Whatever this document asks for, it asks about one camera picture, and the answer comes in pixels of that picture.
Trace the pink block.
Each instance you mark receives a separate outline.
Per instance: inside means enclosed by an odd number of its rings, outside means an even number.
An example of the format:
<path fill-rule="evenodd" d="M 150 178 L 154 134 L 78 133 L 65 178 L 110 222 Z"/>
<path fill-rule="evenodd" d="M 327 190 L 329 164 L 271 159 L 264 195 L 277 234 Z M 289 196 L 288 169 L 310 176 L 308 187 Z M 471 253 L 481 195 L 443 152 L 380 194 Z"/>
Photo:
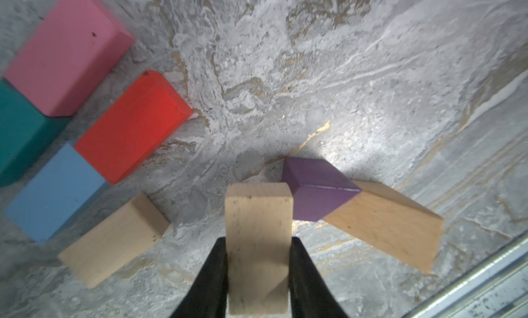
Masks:
<path fill-rule="evenodd" d="M 100 0 L 59 0 L 4 77 L 42 114 L 69 117 L 134 41 Z"/>

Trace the red block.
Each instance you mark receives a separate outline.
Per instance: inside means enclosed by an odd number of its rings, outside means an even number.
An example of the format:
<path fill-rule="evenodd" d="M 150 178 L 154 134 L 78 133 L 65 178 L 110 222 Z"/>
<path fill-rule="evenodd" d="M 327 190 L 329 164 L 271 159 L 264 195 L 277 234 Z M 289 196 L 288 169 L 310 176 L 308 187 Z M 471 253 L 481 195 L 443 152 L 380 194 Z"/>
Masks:
<path fill-rule="evenodd" d="M 74 144 L 113 185 L 156 151 L 193 110 L 159 72 L 144 71 Z"/>

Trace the light blue block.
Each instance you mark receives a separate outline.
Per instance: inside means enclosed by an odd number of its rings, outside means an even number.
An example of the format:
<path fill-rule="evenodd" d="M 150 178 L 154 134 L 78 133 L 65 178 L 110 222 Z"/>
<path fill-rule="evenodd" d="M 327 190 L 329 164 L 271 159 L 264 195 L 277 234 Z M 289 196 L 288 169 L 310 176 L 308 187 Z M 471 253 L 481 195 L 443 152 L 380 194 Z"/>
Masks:
<path fill-rule="evenodd" d="M 66 143 L 5 209 L 7 217 L 35 242 L 69 227 L 110 184 Z"/>

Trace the purple triangle block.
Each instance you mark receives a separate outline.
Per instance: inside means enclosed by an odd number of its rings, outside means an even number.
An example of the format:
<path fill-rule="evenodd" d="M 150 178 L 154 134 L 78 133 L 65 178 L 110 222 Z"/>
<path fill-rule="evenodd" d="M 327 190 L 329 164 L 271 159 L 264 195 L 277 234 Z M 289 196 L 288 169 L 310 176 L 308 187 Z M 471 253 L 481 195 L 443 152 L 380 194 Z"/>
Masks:
<path fill-rule="evenodd" d="M 362 192 L 324 159 L 287 157 L 281 180 L 288 184 L 294 197 L 295 220 L 322 220 Z"/>

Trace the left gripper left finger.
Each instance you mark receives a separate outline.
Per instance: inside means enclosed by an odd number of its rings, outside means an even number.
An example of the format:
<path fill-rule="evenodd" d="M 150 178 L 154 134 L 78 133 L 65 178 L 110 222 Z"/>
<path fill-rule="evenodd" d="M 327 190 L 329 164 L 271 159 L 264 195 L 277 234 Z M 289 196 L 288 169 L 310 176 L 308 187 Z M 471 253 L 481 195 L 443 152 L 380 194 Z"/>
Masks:
<path fill-rule="evenodd" d="M 218 238 L 189 292 L 170 318 L 224 318 L 228 295 L 226 238 Z"/>

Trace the teal block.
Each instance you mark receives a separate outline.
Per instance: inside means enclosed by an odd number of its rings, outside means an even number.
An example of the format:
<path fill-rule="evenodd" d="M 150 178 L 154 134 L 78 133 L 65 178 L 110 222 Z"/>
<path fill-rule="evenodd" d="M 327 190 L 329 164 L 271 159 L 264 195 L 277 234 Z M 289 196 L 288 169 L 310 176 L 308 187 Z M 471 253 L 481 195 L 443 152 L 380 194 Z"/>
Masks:
<path fill-rule="evenodd" d="M 18 181 L 71 120 L 42 114 L 1 79 L 1 186 Z"/>

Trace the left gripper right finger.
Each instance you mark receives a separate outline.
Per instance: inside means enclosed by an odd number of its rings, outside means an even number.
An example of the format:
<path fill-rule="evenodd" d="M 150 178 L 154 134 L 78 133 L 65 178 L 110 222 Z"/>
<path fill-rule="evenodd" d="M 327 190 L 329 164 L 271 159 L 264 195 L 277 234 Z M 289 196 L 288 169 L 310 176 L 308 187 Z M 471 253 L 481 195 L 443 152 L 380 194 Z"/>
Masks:
<path fill-rule="evenodd" d="M 297 237 L 291 240 L 289 269 L 292 317 L 348 317 Z"/>

